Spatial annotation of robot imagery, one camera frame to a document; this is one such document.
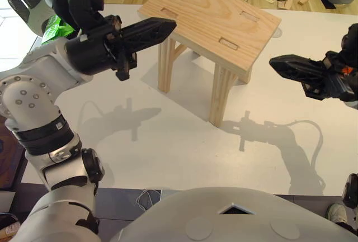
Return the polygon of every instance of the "wooden stool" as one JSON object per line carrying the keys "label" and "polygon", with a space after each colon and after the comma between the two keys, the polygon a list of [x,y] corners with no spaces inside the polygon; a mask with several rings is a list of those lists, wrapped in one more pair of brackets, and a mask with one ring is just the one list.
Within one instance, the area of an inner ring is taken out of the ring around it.
{"label": "wooden stool", "polygon": [[169,92],[173,62],[186,48],[215,63],[209,117],[215,126],[223,120],[234,81],[249,82],[253,63],[281,21],[240,0],[149,0],[138,12],[142,18],[177,22],[174,32],[159,46],[161,91]]}

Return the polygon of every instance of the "green bag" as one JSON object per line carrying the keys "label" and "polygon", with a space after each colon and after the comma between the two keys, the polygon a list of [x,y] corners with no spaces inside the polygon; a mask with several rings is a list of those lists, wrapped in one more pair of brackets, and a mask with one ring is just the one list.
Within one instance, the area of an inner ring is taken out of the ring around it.
{"label": "green bag", "polygon": [[47,44],[58,37],[67,37],[74,29],[57,15],[50,17],[41,44]]}

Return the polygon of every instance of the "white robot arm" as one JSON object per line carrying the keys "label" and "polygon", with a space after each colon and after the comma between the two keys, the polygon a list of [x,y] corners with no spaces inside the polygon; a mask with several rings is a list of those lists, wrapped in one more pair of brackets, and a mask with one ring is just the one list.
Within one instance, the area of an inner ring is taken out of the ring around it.
{"label": "white robot arm", "polygon": [[49,190],[13,241],[100,241],[92,211],[104,169],[54,103],[104,70],[128,79],[136,52],[164,41],[176,27],[172,20],[150,18],[122,29],[119,16],[97,12],[103,0],[58,2],[84,34],[37,48],[18,67],[0,73],[0,114]]}

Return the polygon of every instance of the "rectangular slot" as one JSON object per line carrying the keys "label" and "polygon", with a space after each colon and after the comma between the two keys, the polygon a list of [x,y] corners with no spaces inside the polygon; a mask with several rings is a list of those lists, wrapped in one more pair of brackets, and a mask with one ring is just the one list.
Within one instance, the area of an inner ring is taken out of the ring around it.
{"label": "rectangular slot", "polygon": [[254,21],[254,22],[257,22],[257,21],[259,20],[258,17],[255,17],[255,16],[253,16],[253,15],[251,15],[251,14],[245,12],[245,11],[242,11],[242,12],[240,13],[240,15],[241,15],[241,16],[244,16],[245,18],[247,18],[247,19],[249,19],[249,20],[252,20],[252,21]]}
{"label": "rectangular slot", "polygon": [[174,13],[173,11],[170,11],[169,9],[167,9],[165,7],[163,7],[161,11],[172,18],[176,18],[178,16],[177,13]]}
{"label": "rectangular slot", "polygon": [[239,48],[239,46],[237,44],[234,44],[233,42],[230,42],[229,40],[222,38],[222,37],[220,38],[219,43],[221,43],[222,45],[225,45],[228,48],[231,48],[233,50],[237,50]]}

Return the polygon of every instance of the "sneaker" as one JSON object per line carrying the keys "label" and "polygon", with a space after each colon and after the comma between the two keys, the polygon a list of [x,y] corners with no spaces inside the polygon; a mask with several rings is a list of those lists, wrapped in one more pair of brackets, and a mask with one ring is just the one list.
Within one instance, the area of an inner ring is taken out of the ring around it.
{"label": "sneaker", "polygon": [[346,208],[341,204],[332,204],[327,208],[326,218],[334,223],[348,223]]}

